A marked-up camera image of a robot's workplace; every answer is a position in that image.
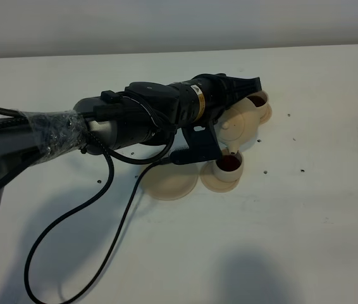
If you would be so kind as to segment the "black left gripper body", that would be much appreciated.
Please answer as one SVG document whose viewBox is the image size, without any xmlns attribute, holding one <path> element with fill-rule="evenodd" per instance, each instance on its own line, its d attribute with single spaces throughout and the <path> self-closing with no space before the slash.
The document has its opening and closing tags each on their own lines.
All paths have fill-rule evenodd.
<svg viewBox="0 0 358 304">
<path fill-rule="evenodd" d="M 179 125 L 207 125 L 235 102 L 235 79 L 223 73 L 200 74 L 178 84 Z"/>
</svg>

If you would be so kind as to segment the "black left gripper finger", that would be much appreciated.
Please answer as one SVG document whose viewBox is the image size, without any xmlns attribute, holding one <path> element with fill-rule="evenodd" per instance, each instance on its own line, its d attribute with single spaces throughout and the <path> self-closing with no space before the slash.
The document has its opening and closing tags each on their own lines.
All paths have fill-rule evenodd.
<svg viewBox="0 0 358 304">
<path fill-rule="evenodd" d="M 228 98 L 229 103 L 236 103 L 241 99 L 262 90 L 261 79 L 259 77 L 252 79 L 227 77 L 226 85 L 226 97 Z"/>
</svg>

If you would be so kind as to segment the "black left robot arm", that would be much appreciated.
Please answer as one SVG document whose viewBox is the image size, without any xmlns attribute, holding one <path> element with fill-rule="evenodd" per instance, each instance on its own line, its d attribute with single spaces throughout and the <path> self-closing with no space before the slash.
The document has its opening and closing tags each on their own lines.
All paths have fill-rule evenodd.
<svg viewBox="0 0 358 304">
<path fill-rule="evenodd" d="M 133 82 L 123 91 L 82 99 L 70 111 L 0 108 L 0 205 L 4 187 L 25 169 L 77 149 L 137 164 L 118 150 L 161 146 L 143 165 L 217 160 L 214 126 L 225 111 L 260 90 L 259 78 L 205 73 L 168 85 Z"/>
</svg>

